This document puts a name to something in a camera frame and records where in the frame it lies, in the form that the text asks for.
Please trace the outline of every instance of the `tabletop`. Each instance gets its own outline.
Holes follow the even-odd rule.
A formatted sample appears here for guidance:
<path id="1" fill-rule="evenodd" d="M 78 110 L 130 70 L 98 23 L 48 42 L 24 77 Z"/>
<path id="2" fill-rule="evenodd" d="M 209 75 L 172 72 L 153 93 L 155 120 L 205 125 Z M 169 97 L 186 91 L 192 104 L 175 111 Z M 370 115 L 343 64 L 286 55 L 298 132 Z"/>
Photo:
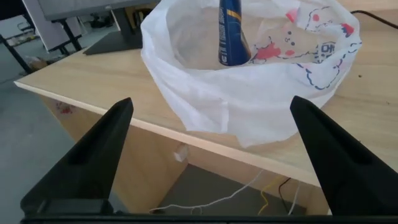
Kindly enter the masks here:
<path id="1" fill-rule="evenodd" d="M 396 17 L 396 13 L 383 15 Z M 349 75 L 322 110 L 398 170 L 398 30 L 363 15 L 357 17 L 363 46 Z M 319 185 L 299 134 L 244 149 L 234 136 L 186 131 L 160 94 L 139 50 L 91 56 L 78 52 L 16 85 L 98 114 L 131 97 L 133 126 Z"/>

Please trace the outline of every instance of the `white cable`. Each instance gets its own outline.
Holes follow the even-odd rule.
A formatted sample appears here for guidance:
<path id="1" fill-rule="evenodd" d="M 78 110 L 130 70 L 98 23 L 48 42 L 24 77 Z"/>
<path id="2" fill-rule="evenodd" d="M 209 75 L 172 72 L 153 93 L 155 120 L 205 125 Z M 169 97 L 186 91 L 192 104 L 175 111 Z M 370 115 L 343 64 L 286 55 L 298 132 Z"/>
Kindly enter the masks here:
<path id="1" fill-rule="evenodd" d="M 289 211 L 288 215 L 292 214 L 294 206 L 296 205 L 297 195 L 299 194 L 299 190 L 300 190 L 300 184 L 301 184 L 301 182 L 298 183 L 298 186 L 297 186 L 297 189 L 296 189 L 296 193 L 294 194 L 293 204 L 292 204 L 292 207 L 290 208 L 290 211 Z"/>
<path id="2" fill-rule="evenodd" d="M 254 183 L 258 178 L 259 178 L 259 176 L 260 176 L 260 174 L 262 173 L 262 171 L 264 171 L 264 170 L 261 170 L 258 174 L 257 174 L 257 176 L 254 178 L 254 179 L 252 179 L 249 183 L 247 183 L 245 186 L 243 186 L 242 188 L 240 188 L 239 190 L 237 190 L 237 191 L 235 191 L 233 194 L 231 194 L 230 196 L 228 196 L 228 197 L 223 197 L 223 198 L 220 198 L 220 199 L 218 199 L 218 200 L 215 200 L 214 202 L 210 202 L 210 203 L 208 203 L 208 204 L 204 204 L 204 205 L 195 205 L 195 206 L 181 206 L 181 205 L 174 205 L 174 204 L 171 204 L 171 205 L 168 205 L 168 206 L 164 206 L 164 207 L 160 207 L 160 208 L 153 208 L 153 209 L 151 209 L 151 210 L 149 210 L 150 212 L 152 212 L 152 211 L 154 211 L 154 210 L 163 210 L 163 209 L 168 209 L 168 208 L 171 208 L 171 207 L 177 207 L 177 208 L 182 208 L 182 209 L 194 209 L 194 208 L 204 208 L 204 207 L 208 207 L 208 206 L 210 206 L 210 205 L 214 205 L 215 203 L 218 203 L 218 202 L 221 202 L 221 201 L 224 201 L 224 200 L 228 200 L 228 199 L 231 199 L 231 198 L 233 198 L 236 194 L 238 194 L 239 192 L 241 192 L 242 190 L 244 190 L 245 188 L 247 188 L 247 187 L 249 187 L 252 183 Z"/>

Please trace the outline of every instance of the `table edge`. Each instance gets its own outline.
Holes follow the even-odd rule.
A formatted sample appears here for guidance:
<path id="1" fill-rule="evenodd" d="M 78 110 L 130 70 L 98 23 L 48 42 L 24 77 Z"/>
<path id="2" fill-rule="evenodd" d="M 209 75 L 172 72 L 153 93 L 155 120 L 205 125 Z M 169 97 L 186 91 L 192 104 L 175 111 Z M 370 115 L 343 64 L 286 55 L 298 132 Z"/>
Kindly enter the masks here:
<path id="1" fill-rule="evenodd" d="M 59 100 L 69 105 L 73 105 L 84 110 L 88 110 L 90 112 L 104 115 L 107 112 L 107 109 L 100 108 L 98 106 L 93 106 L 88 103 L 84 103 L 81 101 L 73 100 L 66 96 L 58 95 L 56 93 L 52 93 L 47 90 L 43 90 L 34 86 L 27 85 L 25 83 L 19 82 L 18 80 L 14 82 L 19 88 L 34 92 L 39 95 L 43 95 L 49 97 L 51 99 Z M 297 179 L 299 181 L 315 185 L 320 187 L 319 181 L 314 173 L 300 170 L 294 166 L 287 165 L 266 157 L 256 156 L 251 154 L 250 152 L 245 152 L 239 149 L 235 149 L 233 147 L 224 146 L 222 144 L 218 144 L 212 141 L 208 141 L 206 139 L 198 138 L 195 136 L 191 136 L 189 134 L 181 133 L 172 129 L 168 129 L 163 126 L 159 126 L 156 124 L 148 123 L 147 121 L 139 120 L 136 118 L 132 118 L 130 125 L 145 129 L 147 131 L 159 134 L 161 136 L 165 136 L 167 138 L 171 138 L 182 143 L 199 147 L 201 149 L 214 152 L 216 154 L 226 156 L 232 158 L 234 160 L 244 162 L 250 164 L 252 166 L 259 167 L 261 169 L 265 169 L 271 172 L 275 172 L 276 174 L 281 174 L 287 177 L 291 177 L 293 179 Z"/>

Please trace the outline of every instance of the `black cable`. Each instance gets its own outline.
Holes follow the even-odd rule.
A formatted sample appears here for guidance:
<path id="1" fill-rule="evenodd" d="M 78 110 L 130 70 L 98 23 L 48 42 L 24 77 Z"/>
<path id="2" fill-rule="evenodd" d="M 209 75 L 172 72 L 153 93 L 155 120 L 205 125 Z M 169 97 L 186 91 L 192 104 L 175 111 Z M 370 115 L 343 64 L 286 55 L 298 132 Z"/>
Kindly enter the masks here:
<path id="1" fill-rule="evenodd" d="M 284 200 L 284 198 L 283 198 L 283 196 L 282 196 L 282 193 L 280 192 L 280 188 L 281 188 L 283 185 L 285 185 L 285 184 L 286 184 L 288 181 L 290 181 L 290 180 L 291 180 L 291 178 L 288 178 L 287 180 L 285 180 L 285 182 L 281 183 L 281 184 L 279 185 L 279 188 L 278 188 L 280 199 L 282 199 L 282 203 L 284 204 L 284 207 L 285 207 L 285 210 L 286 210 L 287 213 L 289 213 L 289 209 L 287 208 L 286 202 L 285 202 L 285 200 Z"/>
<path id="2" fill-rule="evenodd" d="M 378 16 L 376 16 L 376 15 L 370 13 L 370 12 L 366 12 L 366 11 L 363 11 L 363 10 L 355 10 L 355 11 L 352 11 L 351 13 L 352 13 L 352 14 L 356 14 L 356 13 L 365 14 L 365 15 L 367 15 L 367 16 L 372 17 L 373 19 L 376 19 L 376 20 L 378 20 L 378 21 L 384 23 L 385 25 L 388 25 L 388 26 L 391 26 L 392 28 L 398 29 L 398 25 L 393 24 L 392 22 L 389 22 L 389 21 L 387 21 L 387 20 L 385 20 L 385 19 L 383 19 L 383 18 L 380 18 L 380 17 L 378 17 Z"/>
<path id="3" fill-rule="evenodd" d="M 1 82 L 0 82 L 0 85 L 3 85 L 3 84 L 5 84 L 5 83 L 11 82 L 11 81 L 16 81 L 18 78 L 20 78 L 20 77 L 15 76 L 15 77 L 12 77 L 12 78 L 8 78 L 8 79 L 6 79 L 6 80 L 1 81 Z"/>

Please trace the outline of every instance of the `whiteboard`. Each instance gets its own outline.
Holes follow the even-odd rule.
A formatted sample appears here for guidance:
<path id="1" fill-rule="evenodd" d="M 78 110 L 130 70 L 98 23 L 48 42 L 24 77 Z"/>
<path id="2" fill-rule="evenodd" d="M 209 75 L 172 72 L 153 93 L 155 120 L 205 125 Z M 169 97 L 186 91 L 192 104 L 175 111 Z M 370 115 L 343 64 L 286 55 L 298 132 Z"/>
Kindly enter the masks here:
<path id="1" fill-rule="evenodd" d="M 36 26 L 36 30 L 39 33 L 47 51 L 69 41 L 67 33 L 59 22 L 53 23 L 45 20 L 39 0 L 22 1 Z M 67 19 L 67 23 L 75 37 L 81 35 L 81 30 L 76 17 Z"/>

